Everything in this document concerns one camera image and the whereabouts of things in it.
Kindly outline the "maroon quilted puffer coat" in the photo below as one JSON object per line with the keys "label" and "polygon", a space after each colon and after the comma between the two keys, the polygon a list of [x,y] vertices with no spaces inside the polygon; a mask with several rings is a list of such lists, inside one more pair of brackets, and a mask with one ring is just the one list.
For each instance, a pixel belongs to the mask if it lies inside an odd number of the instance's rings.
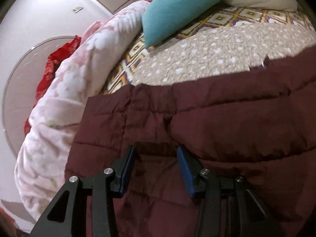
{"label": "maroon quilted puffer coat", "polygon": [[95,176],[130,145],[141,161],[114,202],[120,236],[193,236],[179,146],[211,172],[246,177],[281,236],[315,236],[315,47],[247,72],[89,98],[65,177]]}

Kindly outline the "round beige headboard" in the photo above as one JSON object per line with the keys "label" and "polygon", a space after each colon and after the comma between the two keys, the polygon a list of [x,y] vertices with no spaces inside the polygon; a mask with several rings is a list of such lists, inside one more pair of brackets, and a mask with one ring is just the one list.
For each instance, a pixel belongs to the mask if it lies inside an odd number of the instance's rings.
{"label": "round beige headboard", "polygon": [[57,36],[29,49],[12,70],[2,99],[2,124],[7,144],[17,157],[25,139],[24,125],[35,104],[35,94],[48,56],[74,36]]}

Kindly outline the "pink floral blanket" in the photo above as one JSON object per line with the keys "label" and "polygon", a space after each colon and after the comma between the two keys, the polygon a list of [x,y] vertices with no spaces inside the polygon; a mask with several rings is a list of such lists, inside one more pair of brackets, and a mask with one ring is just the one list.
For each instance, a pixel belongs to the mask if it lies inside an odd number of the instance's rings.
{"label": "pink floral blanket", "polygon": [[148,1],[136,1],[105,23],[93,23],[79,47],[56,71],[32,109],[18,153],[14,179],[27,212],[39,219],[64,184],[70,148],[87,100],[98,95],[113,67],[142,28]]}

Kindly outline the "beige dotted quilt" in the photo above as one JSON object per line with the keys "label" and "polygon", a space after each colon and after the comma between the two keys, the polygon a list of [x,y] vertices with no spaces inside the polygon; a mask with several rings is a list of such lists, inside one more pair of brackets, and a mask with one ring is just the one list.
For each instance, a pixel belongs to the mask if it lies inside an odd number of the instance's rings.
{"label": "beige dotted quilt", "polygon": [[266,57],[295,56],[313,45],[315,32],[296,25],[255,23],[209,29],[152,50],[137,66],[132,84],[171,85],[248,71]]}

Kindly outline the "red patterned fabric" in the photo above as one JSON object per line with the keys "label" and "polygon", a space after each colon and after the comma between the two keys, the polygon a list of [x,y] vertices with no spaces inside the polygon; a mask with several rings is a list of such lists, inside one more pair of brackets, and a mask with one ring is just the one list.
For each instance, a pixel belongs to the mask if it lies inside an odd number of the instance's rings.
{"label": "red patterned fabric", "polygon": [[60,67],[61,62],[66,58],[69,58],[78,49],[80,42],[81,37],[76,35],[71,42],[64,44],[48,56],[44,74],[36,88],[35,104],[33,108],[36,106],[39,99],[47,92],[49,86],[55,78],[55,73]]}

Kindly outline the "geometric patterned bed sheet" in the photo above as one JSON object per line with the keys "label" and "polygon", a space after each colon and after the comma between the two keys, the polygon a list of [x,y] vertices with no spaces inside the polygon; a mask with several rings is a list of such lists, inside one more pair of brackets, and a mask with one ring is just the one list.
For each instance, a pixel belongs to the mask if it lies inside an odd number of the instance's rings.
{"label": "geometric patterned bed sheet", "polygon": [[[178,41],[184,40],[194,36],[198,32],[209,29],[234,27],[255,23],[296,25],[315,32],[308,16],[304,14],[302,10],[287,12],[281,10],[235,8],[218,5],[194,19],[193,22],[189,23],[157,47],[172,39],[176,39]],[[110,94],[117,91],[122,86],[131,84],[137,66],[145,58],[145,56],[157,47],[146,47],[144,35],[142,33],[138,34],[132,44],[128,47],[121,61],[112,70],[102,89],[102,93]]]}

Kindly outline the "teal pillow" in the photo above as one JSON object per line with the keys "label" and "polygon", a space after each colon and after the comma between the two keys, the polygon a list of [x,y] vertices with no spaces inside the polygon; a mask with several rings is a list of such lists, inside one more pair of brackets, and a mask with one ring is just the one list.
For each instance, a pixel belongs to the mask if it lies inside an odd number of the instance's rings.
{"label": "teal pillow", "polygon": [[221,0],[152,0],[142,17],[146,47],[159,44]]}

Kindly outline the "wall switch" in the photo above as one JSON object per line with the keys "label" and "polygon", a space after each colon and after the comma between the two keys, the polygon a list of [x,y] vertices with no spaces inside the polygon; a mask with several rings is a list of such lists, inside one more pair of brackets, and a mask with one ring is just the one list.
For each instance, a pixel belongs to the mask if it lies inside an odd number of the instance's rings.
{"label": "wall switch", "polygon": [[81,11],[81,10],[83,10],[84,8],[82,7],[82,6],[77,6],[77,7],[75,7],[73,10],[72,10],[72,12],[73,13],[78,13],[79,11]]}

